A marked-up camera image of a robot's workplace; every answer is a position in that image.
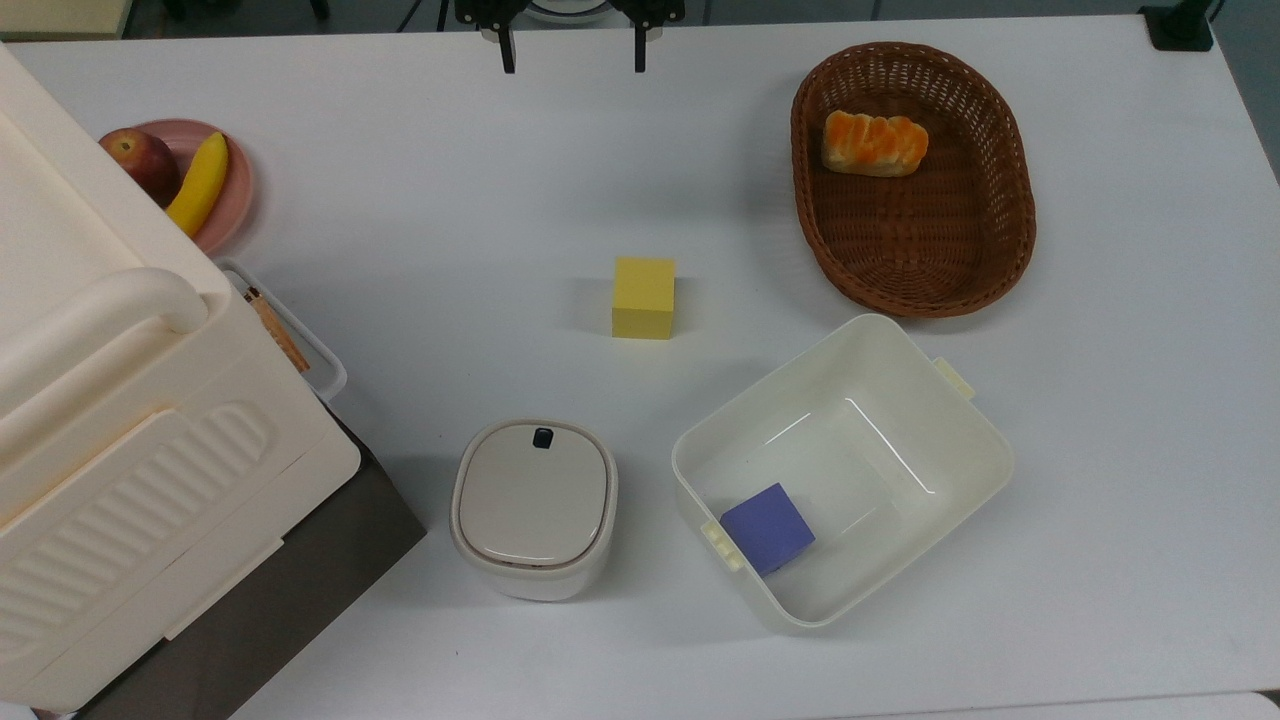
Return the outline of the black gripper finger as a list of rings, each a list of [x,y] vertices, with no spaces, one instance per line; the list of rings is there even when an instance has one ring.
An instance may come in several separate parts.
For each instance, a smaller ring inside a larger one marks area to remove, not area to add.
[[[681,0],[612,0],[611,5],[622,13],[634,28],[634,67],[637,74],[646,70],[646,44],[650,36],[686,15],[686,3]]]
[[[462,0],[454,3],[454,15],[461,23],[475,26],[481,33],[492,36],[499,46],[504,73],[513,74],[516,60],[512,23],[526,6],[527,3],[521,0]]]

